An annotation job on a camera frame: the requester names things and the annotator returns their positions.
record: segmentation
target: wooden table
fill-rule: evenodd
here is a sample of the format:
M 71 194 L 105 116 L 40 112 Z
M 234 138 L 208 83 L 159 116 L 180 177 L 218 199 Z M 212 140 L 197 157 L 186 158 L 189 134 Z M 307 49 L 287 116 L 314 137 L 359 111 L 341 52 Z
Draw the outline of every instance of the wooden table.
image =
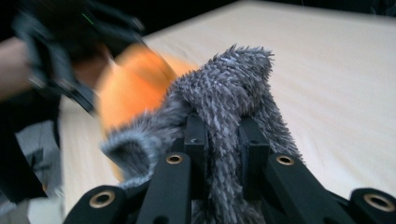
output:
M 146 36 L 163 54 L 204 64 L 233 44 L 275 54 L 272 94 L 307 167 L 348 198 L 371 187 L 396 196 L 396 20 L 240 1 Z M 99 126 L 65 99 L 66 213 L 87 190 L 117 184 Z

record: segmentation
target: orange object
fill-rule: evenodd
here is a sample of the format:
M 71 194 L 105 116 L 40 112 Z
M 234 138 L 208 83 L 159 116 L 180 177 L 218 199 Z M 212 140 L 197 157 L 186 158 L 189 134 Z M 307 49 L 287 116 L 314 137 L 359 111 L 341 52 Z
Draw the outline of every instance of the orange object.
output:
M 104 138 L 146 110 L 161 105 L 168 87 L 197 66 L 176 57 L 161 56 L 143 45 L 132 45 L 108 66 L 96 86 L 96 113 Z M 115 175 L 122 180 L 119 168 Z

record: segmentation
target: black metal frame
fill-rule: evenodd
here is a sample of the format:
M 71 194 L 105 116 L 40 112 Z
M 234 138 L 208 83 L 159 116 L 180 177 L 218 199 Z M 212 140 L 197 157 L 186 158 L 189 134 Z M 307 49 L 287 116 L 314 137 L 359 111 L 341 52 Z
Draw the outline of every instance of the black metal frame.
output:
M 262 201 L 267 224 L 395 223 L 395 198 L 377 189 L 355 189 L 349 201 L 331 193 L 300 160 L 272 151 L 252 118 L 242 119 L 239 139 L 245 198 Z M 191 200 L 207 194 L 208 142 L 205 125 L 190 116 L 185 137 L 160 158 L 149 182 L 92 189 L 65 224 L 191 223 Z

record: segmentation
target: hand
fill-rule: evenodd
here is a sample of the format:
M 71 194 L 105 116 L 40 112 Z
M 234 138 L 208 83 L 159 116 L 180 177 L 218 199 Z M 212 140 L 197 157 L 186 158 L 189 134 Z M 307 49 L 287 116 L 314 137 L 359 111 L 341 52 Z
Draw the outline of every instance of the hand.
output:
M 92 89 L 110 60 L 108 49 L 105 46 L 98 48 L 98 55 L 73 64 L 78 81 Z M 0 43 L 0 103 L 32 89 L 29 81 L 32 68 L 27 52 L 28 48 L 17 37 Z

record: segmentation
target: furry gray object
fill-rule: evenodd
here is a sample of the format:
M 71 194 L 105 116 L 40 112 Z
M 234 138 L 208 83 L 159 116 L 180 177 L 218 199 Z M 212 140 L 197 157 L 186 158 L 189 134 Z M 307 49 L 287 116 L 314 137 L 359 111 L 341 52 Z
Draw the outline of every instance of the furry gray object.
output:
M 264 223 L 260 203 L 248 202 L 238 178 L 241 169 L 236 131 L 242 116 L 259 124 L 273 151 L 302 158 L 282 120 L 268 84 L 271 51 L 233 45 L 199 70 L 178 78 L 162 106 L 113 131 L 103 152 L 124 172 L 123 188 L 141 185 L 159 157 L 183 137 L 188 115 L 196 111 L 208 129 L 209 196 L 192 203 L 192 223 Z

